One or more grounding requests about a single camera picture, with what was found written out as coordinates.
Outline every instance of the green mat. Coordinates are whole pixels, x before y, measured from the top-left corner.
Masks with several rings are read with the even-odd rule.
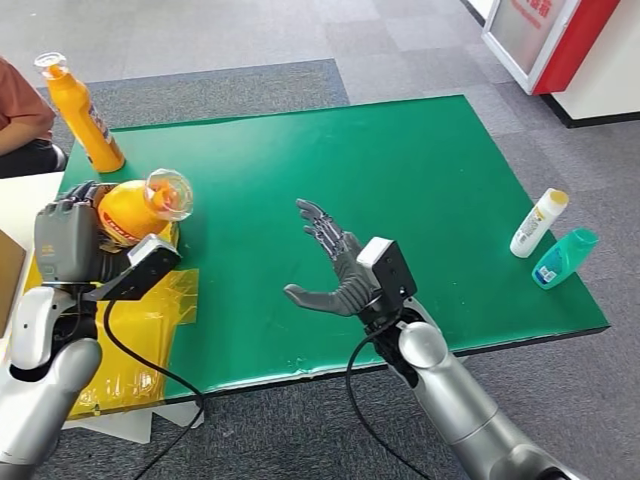
[[[63,189],[91,179],[189,178],[180,268],[199,268],[197,321],[179,326],[169,368],[213,391],[343,368],[357,318],[298,309],[288,283],[336,287],[294,201],[317,202],[361,241],[397,240],[418,298],[455,351],[606,327],[577,275],[549,291],[509,250],[531,202],[462,96],[116,130],[128,162],[99,177],[75,145]],[[377,363],[373,349],[360,364]],[[168,382],[168,398],[187,393]]]

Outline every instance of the yellow bottle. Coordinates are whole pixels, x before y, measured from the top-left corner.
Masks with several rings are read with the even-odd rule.
[[[69,73],[63,55],[44,53],[34,64],[46,79],[54,104],[96,171],[115,172],[125,164],[125,156],[91,103],[89,91]]]
[[[158,234],[169,222],[193,211],[191,185],[175,170],[155,170],[146,180],[121,183],[98,205],[103,229],[116,246],[135,245],[149,233]]]

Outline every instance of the orange shirt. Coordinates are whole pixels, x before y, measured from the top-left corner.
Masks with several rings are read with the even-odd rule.
[[[53,125],[55,116],[35,88],[15,67],[0,57],[0,130],[12,121]],[[39,138],[51,140],[51,132],[45,131]]]

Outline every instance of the yellow plastic bag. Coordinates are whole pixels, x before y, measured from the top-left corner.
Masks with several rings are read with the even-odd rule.
[[[31,262],[25,291],[42,282]],[[168,361],[177,325],[195,321],[198,270],[169,272],[142,300],[118,302],[111,312],[111,329],[131,350],[161,367]],[[96,324],[103,359],[98,371],[83,390],[69,418],[102,411],[158,404],[163,400],[165,377],[146,367],[111,342],[103,316],[107,302],[98,302]]]

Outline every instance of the black pants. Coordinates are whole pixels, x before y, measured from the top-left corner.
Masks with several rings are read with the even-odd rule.
[[[26,145],[0,155],[0,178],[22,177],[53,172],[58,157],[51,142],[36,139]]]

